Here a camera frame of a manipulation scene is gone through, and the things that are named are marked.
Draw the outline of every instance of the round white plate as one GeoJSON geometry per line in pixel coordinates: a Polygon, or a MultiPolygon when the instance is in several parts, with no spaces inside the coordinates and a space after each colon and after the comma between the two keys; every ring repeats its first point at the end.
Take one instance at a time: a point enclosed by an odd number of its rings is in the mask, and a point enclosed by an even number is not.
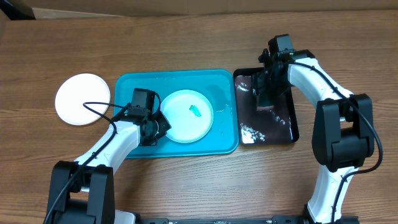
{"type": "Polygon", "coordinates": [[[170,94],[160,110],[171,129],[166,136],[179,143],[201,139],[213,124],[213,107],[205,96],[193,90],[180,90],[170,94]]]}
{"type": "MultiPolygon", "coordinates": [[[[93,74],[80,74],[65,81],[55,97],[55,110],[66,123],[85,125],[96,121],[100,116],[83,106],[83,103],[95,101],[109,103],[111,92],[106,82],[93,74]]],[[[105,113],[108,105],[87,105],[99,113],[105,113]]]]}

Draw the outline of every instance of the blue tray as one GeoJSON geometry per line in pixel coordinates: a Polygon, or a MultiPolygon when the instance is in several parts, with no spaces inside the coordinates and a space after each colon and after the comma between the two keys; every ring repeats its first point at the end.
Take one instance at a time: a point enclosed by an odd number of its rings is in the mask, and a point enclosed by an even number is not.
{"type": "Polygon", "coordinates": [[[228,154],[239,144],[233,76],[226,70],[127,73],[116,82],[114,103],[131,102],[134,88],[156,91],[161,100],[178,90],[194,90],[207,97],[214,110],[213,125],[199,141],[183,144],[164,136],[157,146],[138,147],[127,159],[228,154]]]}

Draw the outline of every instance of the wooden tabletop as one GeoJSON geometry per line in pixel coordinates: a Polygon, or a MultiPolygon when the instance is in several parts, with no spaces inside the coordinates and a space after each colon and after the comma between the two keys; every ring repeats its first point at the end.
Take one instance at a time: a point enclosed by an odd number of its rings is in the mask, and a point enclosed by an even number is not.
{"type": "MultiPolygon", "coordinates": [[[[42,223],[52,167],[86,152],[109,125],[74,127],[58,118],[55,94],[67,78],[94,73],[113,93],[128,72],[232,73],[257,67],[267,41],[285,33],[339,84],[373,99],[384,161],[354,177],[343,214],[361,223],[398,223],[397,21],[398,11],[356,11],[7,22],[0,43],[0,223],[42,223]]],[[[318,174],[315,110],[297,89],[293,96],[295,144],[124,161],[114,180],[116,208],[169,218],[300,214],[318,174]]],[[[375,150],[363,168],[376,160],[375,150]]]]}

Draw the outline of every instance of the black tray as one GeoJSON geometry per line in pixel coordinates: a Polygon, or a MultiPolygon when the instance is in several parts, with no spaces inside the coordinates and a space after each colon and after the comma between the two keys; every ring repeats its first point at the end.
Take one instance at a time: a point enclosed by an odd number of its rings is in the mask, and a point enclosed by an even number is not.
{"type": "Polygon", "coordinates": [[[238,112],[239,142],[244,145],[289,144],[299,139],[292,92],[289,89],[275,105],[257,110],[251,75],[264,68],[235,70],[234,84],[238,112]]]}

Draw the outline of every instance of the teal rectangular board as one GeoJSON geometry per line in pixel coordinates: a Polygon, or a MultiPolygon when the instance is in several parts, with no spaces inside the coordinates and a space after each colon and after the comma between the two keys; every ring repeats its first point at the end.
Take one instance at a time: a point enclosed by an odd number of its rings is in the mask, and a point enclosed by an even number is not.
{"type": "Polygon", "coordinates": [[[135,88],[156,91],[161,100],[175,91],[197,91],[211,103],[214,118],[209,132],[196,142],[178,143],[164,136],[159,139],[157,146],[139,146],[130,152],[127,159],[229,154],[237,148],[239,136],[234,81],[228,71],[214,69],[127,73],[116,82],[114,103],[124,106],[131,102],[135,88]]]}

